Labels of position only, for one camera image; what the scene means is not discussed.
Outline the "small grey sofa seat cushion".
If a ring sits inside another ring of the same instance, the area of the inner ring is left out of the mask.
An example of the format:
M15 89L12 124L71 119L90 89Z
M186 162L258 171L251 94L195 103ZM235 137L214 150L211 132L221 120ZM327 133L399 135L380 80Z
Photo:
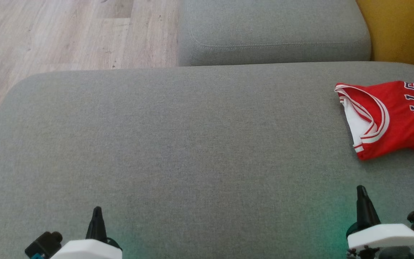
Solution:
M179 66L369 61L355 0L182 0Z

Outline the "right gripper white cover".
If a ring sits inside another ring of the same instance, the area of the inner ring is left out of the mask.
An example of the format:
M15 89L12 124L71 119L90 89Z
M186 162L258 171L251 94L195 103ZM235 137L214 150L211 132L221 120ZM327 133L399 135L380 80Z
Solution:
M357 221L346 232L346 259L414 259L411 225L381 224L366 188L356 188Z

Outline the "yellow sofa back cushion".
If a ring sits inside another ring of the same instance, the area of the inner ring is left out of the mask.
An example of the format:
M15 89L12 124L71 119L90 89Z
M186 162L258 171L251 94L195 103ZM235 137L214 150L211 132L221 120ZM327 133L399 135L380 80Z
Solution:
M356 0L372 43L372 61L414 65L414 0Z

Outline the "red white striped jersey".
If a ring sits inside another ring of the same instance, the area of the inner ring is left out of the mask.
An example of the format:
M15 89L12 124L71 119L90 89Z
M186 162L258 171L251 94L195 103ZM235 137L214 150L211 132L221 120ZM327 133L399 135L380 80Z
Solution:
M343 105L353 149L360 160L401 149L414 150L414 83L338 83L335 93Z

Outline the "large grey sofa seat cushion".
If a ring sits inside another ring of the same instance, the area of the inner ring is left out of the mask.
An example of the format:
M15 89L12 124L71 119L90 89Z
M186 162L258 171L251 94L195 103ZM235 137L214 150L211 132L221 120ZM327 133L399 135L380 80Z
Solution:
M125 259L345 259L364 185L414 210L414 151L360 161L335 84L414 66L328 62L51 72L0 105L0 259L102 207Z

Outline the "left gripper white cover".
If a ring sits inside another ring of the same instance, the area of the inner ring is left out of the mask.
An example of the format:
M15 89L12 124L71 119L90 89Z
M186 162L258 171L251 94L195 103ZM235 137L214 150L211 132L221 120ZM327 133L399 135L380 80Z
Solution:
M86 239L67 242L51 259L123 259L122 248L106 234L102 208L94 208Z

